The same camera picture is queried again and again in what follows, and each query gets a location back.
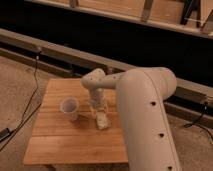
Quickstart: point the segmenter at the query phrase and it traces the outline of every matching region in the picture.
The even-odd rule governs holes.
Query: black panel
[[[0,1],[0,27],[213,86],[213,40],[21,0]]]

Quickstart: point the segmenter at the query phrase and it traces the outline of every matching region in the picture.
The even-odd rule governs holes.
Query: cable
[[[205,102],[204,103],[204,111],[201,113],[201,115],[198,118],[196,118],[193,122],[183,125],[183,127],[189,128],[189,127],[195,125],[196,123],[198,123],[203,118],[204,114],[207,113],[207,112],[208,112],[208,103]]]
[[[7,146],[7,144],[13,139],[13,137],[19,132],[19,130],[27,123],[27,121],[33,116],[33,114],[38,110],[38,108],[41,106],[41,103],[34,109],[34,111],[17,127],[13,133],[11,134],[11,137],[7,140],[6,143],[0,148],[0,152]]]
[[[21,122],[20,122],[19,126],[20,126],[20,125],[22,124],[22,122],[24,121],[24,116],[25,116],[25,114],[26,114],[26,112],[27,112],[27,109],[29,108],[31,101],[32,101],[32,99],[33,99],[35,93],[36,93],[37,90],[38,90],[38,79],[37,79],[36,73],[37,73],[37,69],[38,69],[38,60],[39,60],[39,55],[40,55],[40,53],[41,53],[41,52],[39,52],[39,53],[37,54],[37,56],[36,56],[36,59],[35,59],[35,70],[34,70],[34,74],[33,74],[34,79],[35,79],[35,83],[36,83],[36,88],[35,88],[35,90],[33,91],[32,95],[31,95],[31,97],[30,97],[30,99],[29,99],[29,101],[28,101],[28,103],[27,103],[27,106],[25,107],[25,110],[24,110],[24,112],[23,112],[23,114],[22,114]]]
[[[183,125],[183,127],[184,128],[189,128],[191,126],[197,126],[197,127],[201,128],[201,129],[203,129],[209,135],[211,141],[213,142],[212,133],[207,128],[205,128],[204,126],[202,126],[201,124],[198,123],[203,118],[205,113],[207,113],[207,112],[208,112],[208,103],[205,102],[204,103],[204,111],[201,113],[201,115],[198,118],[196,118],[193,122]]]
[[[38,69],[38,60],[39,60],[39,55],[41,54],[41,51],[40,52],[38,52],[38,54],[37,54],[37,56],[36,56],[36,59],[35,59],[35,70],[34,70],[34,79],[35,79],[35,83],[36,83],[36,88],[34,89],[34,91],[33,91],[33,93],[32,93],[32,95],[30,96],[30,99],[29,99],[29,101],[28,101],[28,103],[27,103],[27,105],[26,105],[26,107],[25,107],[25,110],[24,110],[24,112],[22,113],[22,116],[21,116],[21,121],[20,121],[20,123],[19,123],[19,125],[14,129],[14,130],[12,130],[12,131],[10,131],[10,136],[8,136],[7,138],[9,138],[9,140],[2,146],[2,148],[0,148],[0,151],[2,151],[3,150],[3,148],[12,140],[12,138],[16,135],[16,133],[23,127],[23,124],[25,124],[26,123],[26,121],[31,117],[31,115],[25,120],[24,118],[25,118],[25,115],[26,115],[26,112],[27,112],[27,110],[28,110],[28,108],[29,108],[29,106],[30,106],[30,104],[31,104],[31,102],[32,102],[32,99],[33,99],[33,97],[34,97],[34,95],[36,94],[36,92],[37,92],[37,90],[38,90],[38,79],[37,79],[37,69]],[[31,114],[34,114],[35,113],[35,111],[40,107],[40,105],[38,105],[38,107],[34,110],[34,112],[33,113],[31,113]]]

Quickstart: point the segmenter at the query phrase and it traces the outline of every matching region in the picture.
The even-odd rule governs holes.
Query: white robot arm
[[[181,171],[163,100],[177,86],[166,68],[136,68],[106,76],[96,69],[82,78],[91,105],[105,103],[103,88],[116,89],[116,100],[131,171]]]

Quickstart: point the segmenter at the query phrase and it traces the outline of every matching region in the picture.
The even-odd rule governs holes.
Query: white cup
[[[60,104],[60,111],[68,116],[71,121],[76,121],[78,119],[78,108],[79,101],[74,97],[67,98]]]

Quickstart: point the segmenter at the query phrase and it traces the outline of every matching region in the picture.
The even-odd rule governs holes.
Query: wooden tabletop
[[[106,90],[112,127],[98,130],[91,118],[88,91],[79,79],[51,79],[24,157],[24,164],[127,163],[122,130],[115,105],[115,92]],[[76,122],[59,111],[63,99],[80,102]]]

